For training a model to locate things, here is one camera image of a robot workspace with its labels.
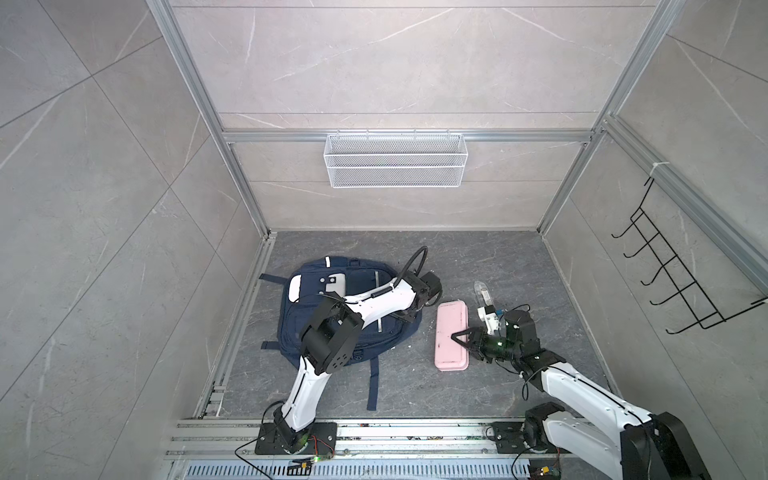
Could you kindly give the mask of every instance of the navy blue backpack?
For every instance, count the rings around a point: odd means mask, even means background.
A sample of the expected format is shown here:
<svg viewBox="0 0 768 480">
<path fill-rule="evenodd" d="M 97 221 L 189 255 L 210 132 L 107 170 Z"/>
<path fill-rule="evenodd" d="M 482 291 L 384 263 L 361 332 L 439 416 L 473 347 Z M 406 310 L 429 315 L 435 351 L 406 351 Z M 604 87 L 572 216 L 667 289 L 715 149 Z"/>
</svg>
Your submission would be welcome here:
<svg viewBox="0 0 768 480">
<path fill-rule="evenodd" d="M 262 343 L 262 349 L 279 349 L 294 367 L 299 368 L 301 339 L 299 333 L 314 309 L 331 292 L 357 295 L 384 285 L 397 276 L 389 265 L 375 260 L 348 257 L 324 257 L 304 263 L 290 278 L 263 274 L 262 280 L 284 285 L 280 304 L 277 341 Z M 371 362 L 368 410 L 376 410 L 379 394 L 379 355 L 407 339 L 419 329 L 422 313 L 413 322 L 385 316 L 379 325 L 373 323 L 360 333 L 357 346 L 347 365 Z"/>
</svg>

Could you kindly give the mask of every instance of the dark marble floor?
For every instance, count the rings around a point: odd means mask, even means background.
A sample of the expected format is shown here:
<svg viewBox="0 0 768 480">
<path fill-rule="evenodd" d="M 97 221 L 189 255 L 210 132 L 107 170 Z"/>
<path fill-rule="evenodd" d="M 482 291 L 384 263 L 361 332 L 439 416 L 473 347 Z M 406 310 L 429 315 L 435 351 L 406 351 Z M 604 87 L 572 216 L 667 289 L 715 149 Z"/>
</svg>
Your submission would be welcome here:
<svg viewBox="0 0 768 480">
<path fill-rule="evenodd" d="M 429 247 L 426 270 L 441 279 L 442 301 L 463 300 L 474 314 L 474 283 L 484 281 L 497 307 L 531 305 L 544 347 L 564 356 L 601 385 L 606 380 L 581 322 L 536 232 L 280 232 L 267 273 L 289 276 L 302 263 L 325 255 L 382 260 L 395 270 L 421 245 Z M 282 287 L 260 287 L 234 363 L 221 415 L 258 418 L 284 399 L 296 370 L 279 352 L 261 350 L 276 338 Z M 535 388 L 527 402 L 522 380 L 497 365 L 471 359 L 462 372 L 434 365 L 436 307 L 424 309 L 419 331 L 380 356 L 379 404 L 366 410 L 367 362 L 333 374 L 317 408 L 318 417 L 515 417 L 551 398 Z"/>
</svg>

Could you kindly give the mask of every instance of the white wire basket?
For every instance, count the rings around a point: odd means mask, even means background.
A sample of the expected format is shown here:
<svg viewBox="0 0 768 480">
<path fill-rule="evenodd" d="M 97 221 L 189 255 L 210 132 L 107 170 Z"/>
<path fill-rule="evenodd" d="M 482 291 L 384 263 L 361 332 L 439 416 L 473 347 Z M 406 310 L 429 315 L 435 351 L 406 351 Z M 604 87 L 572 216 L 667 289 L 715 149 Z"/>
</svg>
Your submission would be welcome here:
<svg viewBox="0 0 768 480">
<path fill-rule="evenodd" d="M 333 188 L 458 187 L 467 163 L 461 134 L 331 134 L 323 153 Z"/>
</svg>

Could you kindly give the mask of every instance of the zip tie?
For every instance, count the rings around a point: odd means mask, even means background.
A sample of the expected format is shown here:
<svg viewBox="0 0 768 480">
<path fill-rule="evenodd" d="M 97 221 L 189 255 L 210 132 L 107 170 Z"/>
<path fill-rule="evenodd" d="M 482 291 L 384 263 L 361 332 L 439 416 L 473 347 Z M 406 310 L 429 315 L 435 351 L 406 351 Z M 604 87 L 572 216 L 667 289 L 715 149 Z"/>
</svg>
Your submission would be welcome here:
<svg viewBox="0 0 768 480">
<path fill-rule="evenodd" d="M 659 165 L 668 165 L 669 162 L 654 162 L 654 167 L 650 169 L 650 173 L 648 174 L 648 177 L 653 177 L 654 170 L 656 170 L 656 167 Z"/>
</svg>

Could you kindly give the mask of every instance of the pink pencil case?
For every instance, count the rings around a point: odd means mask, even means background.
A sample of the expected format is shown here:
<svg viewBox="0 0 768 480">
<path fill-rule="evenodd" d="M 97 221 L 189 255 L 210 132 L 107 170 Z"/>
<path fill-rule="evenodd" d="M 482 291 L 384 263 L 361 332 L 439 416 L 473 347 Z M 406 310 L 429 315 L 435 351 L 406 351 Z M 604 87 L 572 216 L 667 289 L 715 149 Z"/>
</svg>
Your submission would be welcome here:
<svg viewBox="0 0 768 480">
<path fill-rule="evenodd" d="M 467 305 L 461 300 L 437 307 L 435 366 L 441 372 L 464 370 L 469 366 L 469 352 L 451 339 L 453 333 L 467 328 L 467 322 Z"/>
</svg>

